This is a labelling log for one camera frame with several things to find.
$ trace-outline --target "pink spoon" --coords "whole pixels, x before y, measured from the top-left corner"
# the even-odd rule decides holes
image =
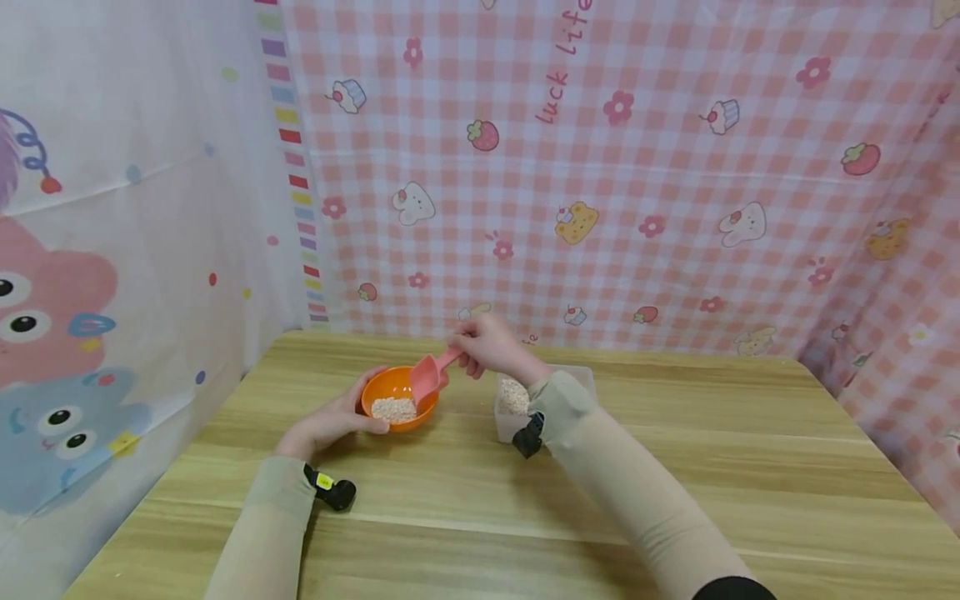
[[[447,348],[437,358],[427,354],[410,370],[410,389],[418,408],[421,400],[446,387],[450,378],[444,369],[457,360],[462,353],[463,351],[458,348]]]

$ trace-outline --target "striped border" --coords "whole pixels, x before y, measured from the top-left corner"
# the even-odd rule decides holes
[[[290,75],[287,41],[278,0],[253,0],[258,42],[263,52],[274,121],[287,168],[290,199],[300,237],[303,286],[311,328],[326,328],[330,319],[320,281],[320,257],[317,254],[317,213],[313,205],[313,181],[307,149],[303,145],[302,120],[297,107],[297,91]]]

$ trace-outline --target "white curtain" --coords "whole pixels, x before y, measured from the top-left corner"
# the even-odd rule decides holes
[[[0,319],[29,328],[0,340],[4,597],[59,598],[300,323],[248,19],[228,0],[0,3]]]

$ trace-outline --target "yellow sticker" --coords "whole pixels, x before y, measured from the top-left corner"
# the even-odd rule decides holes
[[[333,479],[323,473],[317,473],[317,487],[323,490],[330,490],[333,488]]]

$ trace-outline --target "cartoon eye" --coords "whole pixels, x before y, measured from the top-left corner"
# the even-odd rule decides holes
[[[50,330],[50,317],[40,310],[21,310],[0,322],[0,340],[12,344],[33,342]]]
[[[97,434],[86,429],[78,431],[57,445],[57,458],[64,461],[74,461],[85,455],[97,443]]]
[[[36,430],[50,438],[76,427],[83,419],[84,411],[79,406],[61,406],[44,415],[36,423]]]
[[[16,306],[30,297],[30,280],[19,273],[0,271],[0,308]]]

